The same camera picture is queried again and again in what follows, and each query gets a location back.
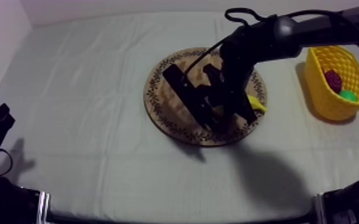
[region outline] green fruit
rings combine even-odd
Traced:
[[[350,101],[358,101],[358,98],[355,96],[355,94],[349,90],[341,90],[339,95]]]

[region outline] wooden plate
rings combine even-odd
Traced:
[[[244,118],[234,115],[229,131],[225,135],[205,130],[196,122],[187,107],[164,79],[163,71],[171,64],[176,64],[184,71],[206,50],[207,48],[190,48],[164,58],[151,71],[145,84],[143,99],[150,119],[163,133],[189,144],[213,147],[241,140],[257,127],[264,114],[255,110],[258,119],[252,124],[248,124]],[[210,85],[207,75],[203,72],[203,66],[209,63],[221,69],[222,60],[218,50],[212,51],[189,72],[188,79],[194,86]],[[266,106],[266,86],[256,70],[253,71],[245,91],[248,95],[255,96],[262,105]]]

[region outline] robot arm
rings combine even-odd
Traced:
[[[249,25],[241,18],[230,16],[231,13],[251,14],[259,23]],[[303,22],[293,19],[306,14],[325,17]],[[244,92],[256,63],[296,57],[305,46],[351,43],[359,46],[359,15],[345,18],[341,13],[306,10],[264,18],[247,8],[232,8],[225,12],[225,17],[243,25],[202,54],[185,72],[174,64],[163,72],[164,78],[196,121],[216,133],[227,132],[228,121],[233,114],[238,114],[248,123],[256,120]],[[220,45],[221,71],[211,65],[205,67],[211,86],[193,86],[187,79],[187,73]],[[219,81],[219,73],[223,77],[222,82]],[[223,106],[224,115],[213,112],[212,107],[217,105]]]

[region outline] table surface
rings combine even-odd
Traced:
[[[54,212],[165,223],[295,216],[312,195],[359,180],[359,113],[344,124],[315,115],[300,79],[306,49],[256,66],[268,111],[238,144],[193,148],[153,125],[143,105],[152,68],[236,27],[221,13],[154,13],[36,28],[0,84],[16,118],[8,177],[50,193]],[[0,155],[0,172],[7,165]]]

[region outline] red fruit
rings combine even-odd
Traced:
[[[329,70],[324,74],[327,83],[329,84],[330,88],[336,92],[337,94],[341,92],[342,89],[342,79],[337,72],[334,70]]]

